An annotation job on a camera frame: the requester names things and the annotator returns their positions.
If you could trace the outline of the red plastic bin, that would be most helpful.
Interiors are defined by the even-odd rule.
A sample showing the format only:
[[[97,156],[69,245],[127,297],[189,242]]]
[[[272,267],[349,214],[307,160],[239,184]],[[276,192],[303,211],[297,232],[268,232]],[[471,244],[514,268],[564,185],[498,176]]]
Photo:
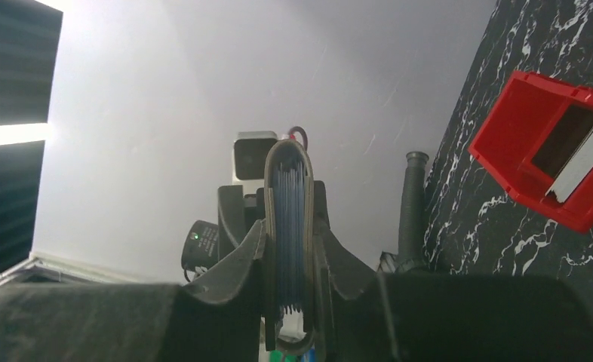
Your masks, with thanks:
[[[593,88],[514,71],[469,146],[519,204],[576,232],[593,226],[593,169],[563,203],[546,195],[593,128]]]

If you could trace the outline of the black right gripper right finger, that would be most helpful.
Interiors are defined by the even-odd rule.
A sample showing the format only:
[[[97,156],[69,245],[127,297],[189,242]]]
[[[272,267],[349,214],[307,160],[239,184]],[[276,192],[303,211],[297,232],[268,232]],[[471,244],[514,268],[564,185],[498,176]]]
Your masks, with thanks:
[[[318,236],[320,361],[593,361],[593,321],[543,277],[377,273]]]

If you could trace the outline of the grey leather card holder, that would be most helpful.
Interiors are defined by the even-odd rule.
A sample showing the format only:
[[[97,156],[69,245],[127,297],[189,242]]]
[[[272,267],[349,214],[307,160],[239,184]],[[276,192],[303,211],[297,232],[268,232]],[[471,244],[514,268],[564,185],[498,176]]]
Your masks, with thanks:
[[[314,180],[312,162],[296,140],[279,140],[264,169],[266,246],[263,256],[266,347],[285,354],[305,354],[314,343]],[[283,317],[303,316],[304,337],[280,336]]]

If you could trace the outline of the stack of credit cards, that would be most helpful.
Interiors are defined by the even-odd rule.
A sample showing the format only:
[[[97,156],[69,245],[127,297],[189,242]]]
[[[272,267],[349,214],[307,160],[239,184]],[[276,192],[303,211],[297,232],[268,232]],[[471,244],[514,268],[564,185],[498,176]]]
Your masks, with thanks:
[[[555,200],[563,204],[590,174],[592,169],[593,128],[563,166],[545,194],[554,195]]]

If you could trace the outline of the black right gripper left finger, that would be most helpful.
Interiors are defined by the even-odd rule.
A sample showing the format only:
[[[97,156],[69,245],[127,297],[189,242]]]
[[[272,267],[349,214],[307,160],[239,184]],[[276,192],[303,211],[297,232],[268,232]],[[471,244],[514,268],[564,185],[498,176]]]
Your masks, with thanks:
[[[190,284],[0,288],[0,361],[255,361],[266,224]]]

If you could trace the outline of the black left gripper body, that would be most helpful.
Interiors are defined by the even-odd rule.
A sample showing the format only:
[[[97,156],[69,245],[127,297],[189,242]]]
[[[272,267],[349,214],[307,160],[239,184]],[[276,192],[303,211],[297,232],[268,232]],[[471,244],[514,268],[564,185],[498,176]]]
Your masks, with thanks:
[[[218,223],[196,221],[183,247],[181,266],[187,282],[226,258],[258,219],[266,217],[264,189],[245,195],[242,186],[218,188]]]

